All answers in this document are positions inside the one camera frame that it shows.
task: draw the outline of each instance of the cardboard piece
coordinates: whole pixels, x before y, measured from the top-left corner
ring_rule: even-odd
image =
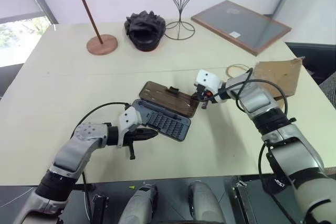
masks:
[[[301,59],[287,61],[262,61],[254,68],[256,79],[264,79],[277,84],[287,97],[294,95],[298,84]],[[273,86],[263,83],[263,87],[270,92],[274,98],[281,96],[279,91]]]

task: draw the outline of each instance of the brown case lid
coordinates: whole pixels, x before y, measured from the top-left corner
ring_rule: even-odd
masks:
[[[192,118],[198,106],[198,101],[178,89],[148,81],[141,90],[139,97],[142,100],[155,103],[180,115]]]

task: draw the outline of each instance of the robot leg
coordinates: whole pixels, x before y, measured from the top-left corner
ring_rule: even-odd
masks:
[[[118,224],[148,224],[156,209],[158,191],[155,185],[142,186],[128,201]]]
[[[194,220],[225,223],[219,203],[207,184],[192,182],[188,188],[188,201],[190,214]]]

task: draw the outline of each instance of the wooden hat stand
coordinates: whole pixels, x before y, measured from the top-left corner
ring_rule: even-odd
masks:
[[[97,34],[97,36],[93,37],[88,41],[88,43],[86,44],[86,48],[93,55],[106,55],[113,52],[118,46],[117,39],[112,35],[99,34],[86,1],[82,0],[82,2],[84,4],[86,12],[89,15],[93,28]]]

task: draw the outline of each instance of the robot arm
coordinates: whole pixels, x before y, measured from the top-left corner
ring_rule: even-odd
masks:
[[[200,70],[195,82],[197,97],[212,103],[236,100],[247,78],[248,73],[224,83]],[[292,185],[306,222],[336,223],[336,181],[324,174],[320,155],[292,124],[295,119],[289,120],[258,82],[245,83],[239,102],[262,135],[272,170]]]
[[[158,134],[149,129],[135,130],[141,123],[138,111],[129,107],[119,117],[118,127],[108,123],[78,125],[72,138],[57,153],[38,187],[28,197],[14,224],[58,223],[58,216],[93,151],[107,145],[129,146],[131,159],[135,159],[133,141],[146,140]]]

